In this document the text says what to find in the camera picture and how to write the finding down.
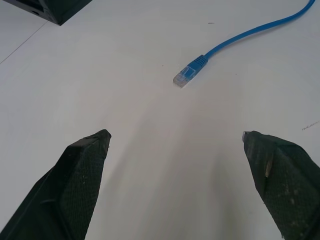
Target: white table surface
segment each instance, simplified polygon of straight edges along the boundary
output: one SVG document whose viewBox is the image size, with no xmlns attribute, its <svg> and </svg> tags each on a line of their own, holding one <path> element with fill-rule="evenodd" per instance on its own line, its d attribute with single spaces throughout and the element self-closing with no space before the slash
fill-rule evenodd
<svg viewBox="0 0 320 240">
<path fill-rule="evenodd" d="M 0 63 L 46 22 L 0 0 Z"/>
<path fill-rule="evenodd" d="M 275 135 L 320 164 L 320 124 L 302 130 L 320 120 L 320 3 L 221 51 L 185 88 L 173 78 L 306 3 L 94 0 L 46 23 L 0 64 L 0 227 L 66 146 L 107 129 L 86 239 L 281 240 L 241 137 Z"/>
</svg>

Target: blue cable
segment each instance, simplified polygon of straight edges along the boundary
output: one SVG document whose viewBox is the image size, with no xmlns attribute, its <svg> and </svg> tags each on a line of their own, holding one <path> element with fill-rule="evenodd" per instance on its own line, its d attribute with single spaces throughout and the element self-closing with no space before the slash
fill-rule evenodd
<svg viewBox="0 0 320 240">
<path fill-rule="evenodd" d="M 221 49 L 225 48 L 226 46 L 233 44 L 234 42 L 243 39 L 245 37 L 248 37 L 252 34 L 259 33 L 264 30 L 268 30 L 286 23 L 289 23 L 293 20 L 296 20 L 297 18 L 301 17 L 303 14 L 305 14 L 311 6 L 314 4 L 315 0 L 309 0 L 308 4 L 299 12 L 297 12 L 294 15 L 288 16 L 286 18 L 273 21 L 258 27 L 255 27 L 249 31 L 243 32 L 237 36 L 234 36 L 230 38 L 227 41 L 224 41 L 223 43 L 220 43 L 218 46 L 211 49 L 208 53 L 205 55 L 200 55 L 195 60 L 193 60 L 191 63 L 189 63 L 181 72 L 178 73 L 177 76 L 174 77 L 173 82 L 180 86 L 181 88 L 186 85 L 189 81 L 191 81 L 199 72 L 200 70 L 207 64 L 208 60 L 212 58 L 214 54 L 219 52 Z"/>
</svg>

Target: black device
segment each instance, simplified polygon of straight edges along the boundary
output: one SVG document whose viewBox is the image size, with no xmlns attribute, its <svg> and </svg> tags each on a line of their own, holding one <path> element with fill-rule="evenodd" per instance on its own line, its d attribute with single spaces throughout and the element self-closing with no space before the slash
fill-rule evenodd
<svg viewBox="0 0 320 240">
<path fill-rule="evenodd" d="M 4 0 L 58 25 L 64 24 L 92 0 Z"/>
<path fill-rule="evenodd" d="M 98 199 L 111 135 L 101 130 L 68 146 L 38 180 L 0 240 L 84 240 Z"/>
<path fill-rule="evenodd" d="M 295 143 L 243 135 L 255 188 L 285 240 L 320 240 L 320 168 Z"/>
</svg>

